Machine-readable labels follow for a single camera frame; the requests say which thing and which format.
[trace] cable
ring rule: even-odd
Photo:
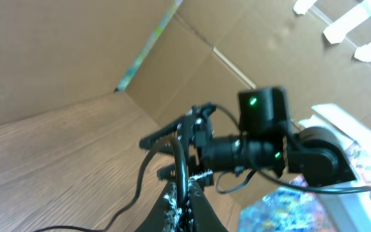
[[[226,114],[226,116],[228,116],[228,118],[230,118],[233,122],[233,124],[236,126],[237,130],[240,131],[240,127],[238,125],[238,121],[237,119],[233,116],[233,114],[224,106],[221,106],[219,104],[213,104],[214,107],[216,107],[216,109],[219,109],[221,110],[223,113]]]
[[[227,173],[232,173],[232,171],[223,171],[220,176],[218,176],[217,178],[217,181],[216,181],[216,192],[219,193],[219,194],[228,194],[228,193],[232,193],[233,191],[237,191],[239,189],[242,189],[244,188],[246,185],[248,185],[248,183],[250,183],[250,180],[251,180],[251,177],[256,173],[255,171],[250,171],[249,174],[247,174],[245,180],[237,185],[236,187],[234,188],[231,188],[231,189],[228,189],[228,190],[221,190],[220,188],[218,188],[218,183],[220,182],[220,179],[223,175],[227,174]]]
[[[140,197],[141,193],[141,184],[142,179],[144,177],[144,173],[146,171],[146,167],[151,161],[151,159],[154,157],[154,155],[161,150],[167,143],[170,143],[174,159],[176,163],[176,180],[177,180],[177,201],[179,203],[183,202],[184,205],[187,200],[187,194],[188,194],[188,176],[187,176],[187,166],[186,166],[186,158],[184,157],[184,150],[183,147],[178,141],[178,139],[172,135],[168,135],[165,137],[162,137],[158,140],[158,142],[151,148],[151,150],[146,155],[146,158],[142,161],[140,170],[138,172],[137,177],[137,188],[135,190],[135,195],[133,197],[133,200],[131,200],[130,203],[128,203],[126,206],[118,210],[111,220],[108,222],[107,226],[104,229],[86,229],[83,227],[77,227],[77,226],[50,226],[42,229],[38,229],[34,232],[43,232],[43,231],[49,231],[52,229],[72,229],[76,231],[83,231],[83,232],[106,232],[114,223],[114,221],[117,219],[118,216],[120,216],[123,212],[127,211],[129,208],[131,208],[135,202]]]
[[[267,180],[274,182],[275,184],[279,184],[281,186],[285,186],[291,189],[309,192],[309,193],[317,193],[317,194],[329,194],[329,195],[340,195],[340,194],[351,194],[351,193],[364,193],[367,191],[371,191],[370,186],[361,186],[361,187],[349,187],[349,188],[331,188],[331,189],[321,189],[321,188],[315,188],[315,187],[303,187],[303,186],[297,186],[294,184],[290,184],[288,182],[284,182],[281,180],[278,180],[268,174],[266,174],[263,170],[261,170],[257,165],[253,164],[252,162],[250,165],[257,169],[257,172]]]
[[[240,130],[240,127],[238,126],[237,119],[231,114],[231,112],[229,110],[227,110],[226,108],[224,108],[223,106],[220,106],[218,104],[215,104],[215,106],[218,109],[222,110],[234,122],[234,124],[237,125],[237,128],[239,128],[239,131],[240,131],[240,134],[241,134],[241,130]],[[285,133],[286,138],[290,141],[290,143],[293,143],[293,145],[297,149],[300,150],[301,147],[294,140],[294,137],[288,131],[284,130],[283,127],[281,127],[281,129]],[[331,194],[331,195],[351,194],[351,193],[363,193],[363,192],[371,191],[371,187],[370,186],[351,187],[351,188],[336,188],[336,189],[334,189],[334,188],[333,189],[321,189],[321,188],[315,188],[315,187],[296,186],[294,184],[290,184],[288,182],[284,182],[284,181],[278,180],[278,179],[276,179],[276,178],[274,178],[274,177],[266,174],[260,167],[258,167],[254,162],[252,162],[251,159],[249,159],[249,162],[250,162],[250,165],[262,177],[266,178],[267,180],[269,180],[269,181],[271,181],[271,182],[273,182],[275,184],[278,184],[278,185],[281,185],[281,186],[285,186],[287,188],[295,189],[295,190],[298,190],[298,191],[311,192],[311,193],[317,193],[317,194]]]

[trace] colorful painting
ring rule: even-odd
[[[346,150],[351,165],[371,185],[371,158],[358,144]],[[292,181],[305,185],[302,177]],[[246,231],[336,231],[325,210],[312,193],[278,188],[242,210],[239,232]]]

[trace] black electronic housing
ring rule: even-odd
[[[290,110],[282,87],[262,88],[238,93],[240,129],[252,137],[283,137],[281,129],[291,131]]]

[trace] cardboard wall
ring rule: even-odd
[[[344,13],[348,12],[357,5],[356,0],[324,0],[317,1],[315,8],[321,10],[331,21],[339,19]],[[359,26],[348,33],[348,38],[357,46],[363,46],[371,42],[371,17],[362,22]]]
[[[353,60],[356,48],[348,41],[328,46],[322,35],[327,22],[313,12],[296,17],[294,3],[184,1],[128,94],[163,126],[207,101],[238,115],[239,90],[283,85],[296,121],[310,117],[314,104],[335,103],[371,126],[371,64]],[[236,133],[221,113],[213,124],[215,135]],[[241,181],[228,176],[220,185],[227,189]],[[231,195],[245,207],[276,188],[255,176]]]
[[[0,0],[0,124],[111,93],[170,2]]]

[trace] wood grain surface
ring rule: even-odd
[[[124,93],[116,93],[0,126],[0,231],[56,224],[101,229],[133,197],[144,151],[139,139],[157,125]],[[173,161],[158,155],[138,202],[110,231],[133,231],[164,182],[156,170]],[[206,190],[220,220],[235,231],[240,207]]]

